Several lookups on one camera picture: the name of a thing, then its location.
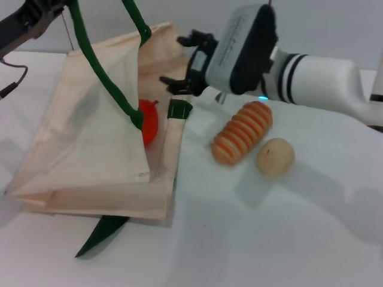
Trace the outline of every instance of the white table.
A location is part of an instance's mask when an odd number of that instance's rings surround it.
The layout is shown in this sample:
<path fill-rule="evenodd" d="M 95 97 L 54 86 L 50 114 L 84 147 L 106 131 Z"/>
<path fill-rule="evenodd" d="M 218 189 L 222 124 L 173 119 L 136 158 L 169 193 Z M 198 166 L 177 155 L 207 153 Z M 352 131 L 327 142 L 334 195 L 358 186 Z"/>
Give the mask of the white table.
<path fill-rule="evenodd" d="M 28 148 L 64 59 L 7 57 L 30 71 L 0 102 L 3 184 L 15 169 L 9 163 Z M 0 66 L 0 87 L 21 72 Z M 374 75 L 363 72 L 366 96 Z M 187 121 L 171 221 L 130 222 L 86 259 L 74 259 L 97 218 L 19 213 L 2 198 L 0 286 L 382 286 L 383 136 L 343 115 L 270 103 L 275 124 L 267 138 L 285 138 L 297 153 L 290 174 L 271 181 L 256 172 L 256 150 L 235 170 L 213 162 L 209 136 L 250 99 L 217 106 L 213 97 L 195 100 Z M 6 138 L 14 142 L 4 145 Z"/>

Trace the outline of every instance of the green bag handle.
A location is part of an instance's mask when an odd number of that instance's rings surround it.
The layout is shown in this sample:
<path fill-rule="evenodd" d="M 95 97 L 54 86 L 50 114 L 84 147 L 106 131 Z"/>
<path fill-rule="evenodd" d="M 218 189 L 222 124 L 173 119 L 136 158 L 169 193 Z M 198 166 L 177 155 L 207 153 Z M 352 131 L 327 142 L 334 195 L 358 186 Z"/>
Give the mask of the green bag handle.
<path fill-rule="evenodd" d="M 136 4 L 133 0 L 122 0 L 125 8 L 127 9 L 130 17 L 132 18 L 137 30 L 141 36 L 140 47 L 149 40 L 151 36 L 151 30 L 146 25 L 144 19 L 141 16 Z M 112 82 L 105 70 L 102 68 L 99 60 L 96 57 L 95 52 L 90 44 L 89 37 L 86 32 L 83 18 L 80 12 L 80 6 L 78 0 L 68 0 L 67 6 L 73 20 L 74 30 L 78 45 L 83 51 L 84 56 L 88 60 L 90 66 L 94 70 L 101 83 L 104 85 L 108 93 L 117 102 L 119 107 L 130 117 L 132 123 L 140 130 L 142 130 L 142 123 L 144 121 L 144 114 L 138 109 L 137 111 L 132 108 L 129 102 L 126 100 L 122 91 Z M 98 222 L 96 228 L 88 238 L 87 242 L 81 248 L 76 255 L 77 257 L 83 256 L 89 250 L 93 249 L 100 242 L 104 241 L 110 235 L 114 234 L 119 228 L 121 228 L 129 217 L 122 216 L 103 216 Z"/>
<path fill-rule="evenodd" d="M 141 13 L 139 12 L 137 6 L 133 0 L 122 0 L 124 6 L 128 10 L 134 24 L 136 25 L 138 32 L 141 36 L 141 45 L 142 46 L 151 36 L 150 28 L 145 24 L 144 19 L 142 19 Z M 142 130 L 142 123 L 144 121 L 144 114 L 139 109 L 136 111 L 132 108 L 129 102 L 126 100 L 122 91 L 112 82 L 109 78 L 103 67 L 101 66 L 99 60 L 96 57 L 95 52 L 92 49 L 90 44 L 89 37 L 87 35 L 83 17 L 81 16 L 80 6 L 78 0 L 69 0 L 67 3 L 71 17 L 74 24 L 74 31 L 78 45 L 83 51 L 84 56 L 88 60 L 90 66 L 96 73 L 97 77 L 100 79 L 102 85 L 106 88 L 108 93 L 113 97 L 117 102 L 119 107 L 130 117 L 132 123 L 140 130 Z"/>
<path fill-rule="evenodd" d="M 130 15 L 130 18 L 132 18 L 134 24 L 137 27 L 137 30 L 141 36 L 140 46 L 142 46 L 151 37 L 150 27 L 146 25 L 144 19 L 141 16 L 141 13 L 139 12 L 136 4 L 134 3 L 134 0 L 122 0 L 122 3 L 124 4 L 125 8 L 127 9 L 127 12 Z"/>

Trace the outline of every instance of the toy bread roll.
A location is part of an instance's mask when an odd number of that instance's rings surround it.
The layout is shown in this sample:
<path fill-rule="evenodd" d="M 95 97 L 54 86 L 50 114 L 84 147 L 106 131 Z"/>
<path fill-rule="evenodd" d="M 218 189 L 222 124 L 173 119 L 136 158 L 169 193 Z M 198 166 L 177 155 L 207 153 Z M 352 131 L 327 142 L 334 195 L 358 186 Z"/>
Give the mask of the toy bread roll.
<path fill-rule="evenodd" d="M 268 106 L 261 102 L 247 103 L 214 138 L 211 144 L 214 159 L 221 164 L 235 165 L 260 142 L 272 123 Z"/>
<path fill-rule="evenodd" d="M 284 139 L 271 139 L 257 155 L 256 164 L 264 175 L 278 176 L 285 173 L 295 161 L 294 148 Z"/>

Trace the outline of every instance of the orange striped toy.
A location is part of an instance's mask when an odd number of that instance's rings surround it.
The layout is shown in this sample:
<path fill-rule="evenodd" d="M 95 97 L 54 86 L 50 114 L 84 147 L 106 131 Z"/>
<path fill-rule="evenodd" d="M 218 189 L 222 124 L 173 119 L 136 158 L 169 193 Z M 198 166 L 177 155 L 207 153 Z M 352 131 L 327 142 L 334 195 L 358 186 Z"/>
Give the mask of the orange striped toy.
<path fill-rule="evenodd" d="M 221 164 L 235 165 L 256 146 L 269 131 L 273 117 L 261 102 L 244 105 L 213 140 L 211 152 Z"/>

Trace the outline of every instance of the toy tomato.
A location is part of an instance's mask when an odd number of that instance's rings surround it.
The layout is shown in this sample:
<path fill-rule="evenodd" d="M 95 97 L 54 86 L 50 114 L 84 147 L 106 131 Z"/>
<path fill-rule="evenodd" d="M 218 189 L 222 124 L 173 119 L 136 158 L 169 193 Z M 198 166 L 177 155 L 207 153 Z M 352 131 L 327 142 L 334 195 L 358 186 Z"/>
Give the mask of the toy tomato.
<path fill-rule="evenodd" d="M 142 123 L 142 138 L 144 145 L 150 144 L 158 132 L 158 112 L 156 104 L 158 101 L 138 100 L 139 109 L 144 113 L 144 122 Z"/>

